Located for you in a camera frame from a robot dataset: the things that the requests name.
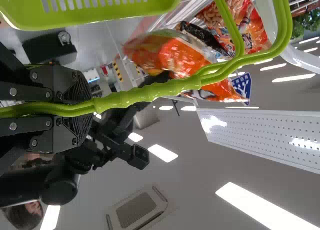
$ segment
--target person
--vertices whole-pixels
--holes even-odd
[[[18,230],[36,228],[44,217],[39,201],[2,209],[4,216]]]
[[[48,164],[52,158],[53,155],[49,154],[25,154],[9,168],[9,171]],[[44,211],[39,201],[3,208],[2,212],[17,230],[32,230],[39,225],[44,217]]]

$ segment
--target snack bag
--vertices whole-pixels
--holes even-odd
[[[215,38],[212,38],[210,31],[202,29],[201,27],[186,21],[180,22],[178,25],[176,25],[175,29],[181,31],[185,35],[195,38],[202,45],[211,48],[216,59],[231,59],[220,43]]]
[[[140,35],[124,44],[123,52],[149,75],[171,71],[170,78],[192,76],[202,67],[216,62],[211,48],[200,44],[194,37],[171,29]],[[184,95],[221,102],[245,100],[236,93],[229,79],[203,87],[200,94],[197,92],[188,91]]]
[[[170,70],[180,77],[191,76],[216,62],[214,55],[194,38],[171,29],[143,34],[127,42],[123,51],[149,74]]]
[[[263,22],[251,0],[225,0],[242,35],[246,54],[271,47]],[[205,22],[208,30],[232,57],[236,53],[230,34],[215,2],[202,9],[196,18]]]
[[[190,98],[225,103],[249,101],[235,91],[228,78],[219,83],[204,86],[200,90],[183,92],[182,95]]]

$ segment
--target shopping basket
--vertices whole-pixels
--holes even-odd
[[[0,13],[22,30],[44,30],[170,11],[180,0],[0,0]]]
[[[228,31],[235,44],[236,55],[227,62],[208,65],[195,75],[184,79],[173,79],[167,83],[154,83],[143,88],[133,88],[128,92],[112,93],[104,98],[94,98],[90,101],[63,105],[45,102],[26,103],[0,109],[0,117],[10,118],[26,114],[46,113],[63,117],[75,117],[93,112],[102,113],[111,108],[127,108],[141,102],[152,102],[158,97],[176,96],[185,90],[199,90],[202,86],[220,82],[240,66],[253,64],[278,56],[289,44],[292,35],[292,17],[288,0],[273,0],[277,17],[277,37],[272,47],[259,53],[244,55],[245,45],[239,30],[225,0],[215,0],[217,7],[226,23]]]

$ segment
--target blue sign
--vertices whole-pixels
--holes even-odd
[[[250,104],[251,82],[251,76],[249,73],[232,80],[232,86],[235,91],[249,100],[248,102],[244,102],[247,106]]]

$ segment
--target pegboard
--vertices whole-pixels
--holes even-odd
[[[208,141],[320,174],[320,112],[198,109]]]

